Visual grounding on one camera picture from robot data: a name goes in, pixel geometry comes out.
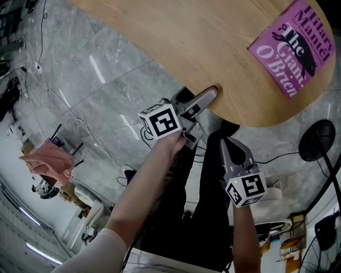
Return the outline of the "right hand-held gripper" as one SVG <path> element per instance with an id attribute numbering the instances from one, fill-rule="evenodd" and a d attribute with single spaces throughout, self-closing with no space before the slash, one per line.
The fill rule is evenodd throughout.
<path id="1" fill-rule="evenodd" d="M 257 203 L 267 194 L 265 176 L 260 172 L 250 149 L 237 139 L 220 140 L 222 165 L 225 169 L 225 192 L 236 208 Z"/>

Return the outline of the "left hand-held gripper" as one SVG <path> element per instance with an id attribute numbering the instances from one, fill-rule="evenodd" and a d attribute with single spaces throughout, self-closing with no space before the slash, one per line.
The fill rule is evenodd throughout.
<path id="1" fill-rule="evenodd" d="M 186 145 L 194 149 L 203 135 L 197 116 L 215 100 L 217 95 L 217 87 L 211 86 L 191 100 L 182 101 L 177 97 L 170 101 L 163 100 L 138 113 L 138 116 L 147 133 L 155 140 L 181 131 L 186 139 Z"/>

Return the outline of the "person's right forearm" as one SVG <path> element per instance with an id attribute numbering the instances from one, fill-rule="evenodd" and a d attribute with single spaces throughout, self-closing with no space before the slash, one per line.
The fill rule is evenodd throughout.
<path id="1" fill-rule="evenodd" d="M 249 206 L 233 208 L 235 273 L 261 273 L 261 248 Z"/>

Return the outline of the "person's left forearm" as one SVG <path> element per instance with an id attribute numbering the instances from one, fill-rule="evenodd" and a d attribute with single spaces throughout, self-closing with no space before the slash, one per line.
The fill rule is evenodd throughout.
<path id="1" fill-rule="evenodd" d="M 153 150 L 136 172 L 115 205 L 106 228 L 114 231 L 131 246 L 164 184 L 175 154 L 168 150 Z"/>

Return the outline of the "wooden coffee table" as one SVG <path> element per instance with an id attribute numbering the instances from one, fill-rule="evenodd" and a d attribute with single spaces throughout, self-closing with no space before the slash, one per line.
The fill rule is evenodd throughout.
<path id="1" fill-rule="evenodd" d="M 250 127 L 280 124 L 308 107 L 332 79 L 336 57 L 286 98 L 248 46 L 293 0 L 70 0 L 118 31 L 192 93 L 219 90 L 210 109 Z"/>

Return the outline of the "person's left hand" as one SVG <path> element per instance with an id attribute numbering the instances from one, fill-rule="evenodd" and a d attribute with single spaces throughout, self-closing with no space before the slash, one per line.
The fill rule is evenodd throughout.
<path id="1" fill-rule="evenodd" d="M 178 131 L 159 139 L 153 150 L 157 155 L 173 159 L 175 155 L 183 148 L 186 139 L 182 136 L 182 132 Z"/>

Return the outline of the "person's left leg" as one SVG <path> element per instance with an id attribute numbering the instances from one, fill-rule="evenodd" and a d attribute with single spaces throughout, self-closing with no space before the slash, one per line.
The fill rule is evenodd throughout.
<path id="1" fill-rule="evenodd" d="M 156 199 L 137 248 L 150 253 L 190 252 L 197 249 L 190 218 L 183 217 L 186 203 L 185 186 L 195 152 L 184 145 L 175 154 L 165 176 L 160 196 Z"/>

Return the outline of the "person's leg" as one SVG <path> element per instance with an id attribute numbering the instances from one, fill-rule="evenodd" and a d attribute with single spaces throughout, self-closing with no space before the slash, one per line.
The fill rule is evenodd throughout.
<path id="1" fill-rule="evenodd" d="M 221 181 L 220 140 L 232 136 L 239 125 L 223 120 L 220 129 L 210 134 L 201 170 L 199 202 L 189 223 L 183 246 L 187 263 L 221 272 L 231 260 L 227 196 Z"/>
<path id="2" fill-rule="evenodd" d="M 175 154 L 165 176 L 160 196 L 156 199 L 137 248 L 150 253 L 190 252 L 197 249 L 190 218 L 183 217 L 186 203 L 185 186 L 195 152 L 184 145 Z"/>

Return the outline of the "person's right leg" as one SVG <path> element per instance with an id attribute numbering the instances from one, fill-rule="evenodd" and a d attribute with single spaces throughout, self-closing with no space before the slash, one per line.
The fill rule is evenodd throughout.
<path id="1" fill-rule="evenodd" d="M 189 223 L 183 246 L 187 263 L 221 272 L 231 260 L 227 196 L 221 181 L 220 140 L 232 136 L 239 125 L 223 120 L 220 129 L 210 134 L 201 170 L 199 202 Z"/>

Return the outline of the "black standing fan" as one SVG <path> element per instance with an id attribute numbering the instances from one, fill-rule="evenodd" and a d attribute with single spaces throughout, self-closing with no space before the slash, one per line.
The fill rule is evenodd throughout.
<path id="1" fill-rule="evenodd" d="M 298 152 L 306 162 L 324 159 L 333 185 L 337 206 L 335 211 L 314 225 L 314 238 L 302 258 L 298 273 L 341 273 L 341 188 L 327 156 L 335 140 L 335 127 L 327 119 L 315 122 L 302 136 Z"/>

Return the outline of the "open cardboard box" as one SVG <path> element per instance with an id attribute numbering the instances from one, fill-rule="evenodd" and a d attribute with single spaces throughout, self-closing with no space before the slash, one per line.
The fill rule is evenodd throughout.
<path id="1" fill-rule="evenodd" d="M 294 272 L 301 267 L 303 251 L 306 248 L 306 217 L 294 213 L 289 217 L 291 227 L 280 234 L 281 262 L 285 263 L 286 272 Z"/>

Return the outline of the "pink book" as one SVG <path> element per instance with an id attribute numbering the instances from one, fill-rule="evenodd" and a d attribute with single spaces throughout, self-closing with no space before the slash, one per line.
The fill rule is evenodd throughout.
<path id="1" fill-rule="evenodd" d="M 248 47 L 291 98 L 335 54 L 335 43 L 315 10 L 306 0 L 295 0 Z"/>

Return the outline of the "pink chair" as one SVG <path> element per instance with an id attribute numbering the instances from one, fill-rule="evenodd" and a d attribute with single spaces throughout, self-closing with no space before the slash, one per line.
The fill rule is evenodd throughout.
<path id="1" fill-rule="evenodd" d="M 80 143 L 72 153 L 67 152 L 64 143 L 56 136 L 60 127 L 61 125 L 38 148 L 24 153 L 19 159 L 25 162 L 30 173 L 40 175 L 47 182 L 53 179 L 66 186 L 72 177 L 72 171 L 84 162 L 84 160 L 76 162 L 74 158 L 84 144 Z"/>

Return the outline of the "person's white shirt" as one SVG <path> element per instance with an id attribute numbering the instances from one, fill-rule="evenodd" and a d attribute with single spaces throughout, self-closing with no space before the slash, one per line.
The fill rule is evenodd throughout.
<path id="1" fill-rule="evenodd" d="M 142 262 L 129 262 L 121 271 L 127 247 L 114 231 L 104 228 L 78 254 L 51 273 L 225 273 L 142 252 Z"/>

